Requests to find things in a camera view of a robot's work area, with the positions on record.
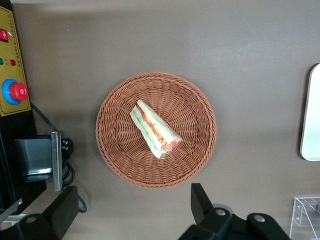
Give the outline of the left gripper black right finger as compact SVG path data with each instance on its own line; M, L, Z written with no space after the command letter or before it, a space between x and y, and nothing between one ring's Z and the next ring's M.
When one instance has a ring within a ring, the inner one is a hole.
M191 184L190 207L195 224L179 238L181 240L239 240L232 231L233 210L223 204L212 204L200 183Z

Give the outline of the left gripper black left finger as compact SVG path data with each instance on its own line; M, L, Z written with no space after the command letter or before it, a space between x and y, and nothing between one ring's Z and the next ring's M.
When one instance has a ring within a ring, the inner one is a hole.
M78 188L69 186L41 214L17 223L18 240L61 240L79 212Z

